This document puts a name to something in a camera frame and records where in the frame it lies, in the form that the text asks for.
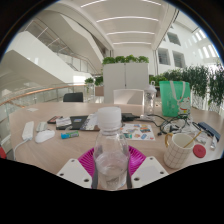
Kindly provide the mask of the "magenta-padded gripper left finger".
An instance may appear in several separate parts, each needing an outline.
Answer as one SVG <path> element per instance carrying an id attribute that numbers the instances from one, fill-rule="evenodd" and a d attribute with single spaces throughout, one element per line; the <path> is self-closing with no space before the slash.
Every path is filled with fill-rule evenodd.
<path id="1" fill-rule="evenodd" d="M 69 159 L 57 175 L 81 187 L 96 189 L 98 176 L 93 153 L 94 149 L 91 148 L 78 159 Z"/>

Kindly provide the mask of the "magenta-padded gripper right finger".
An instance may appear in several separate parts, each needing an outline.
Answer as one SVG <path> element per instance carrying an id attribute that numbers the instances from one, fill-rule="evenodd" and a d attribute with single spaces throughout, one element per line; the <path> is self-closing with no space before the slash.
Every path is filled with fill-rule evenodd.
<path id="1" fill-rule="evenodd" d="M 134 189 L 148 185 L 168 175 L 154 156 L 146 157 L 133 146 L 129 147 L 127 188 Z"/>

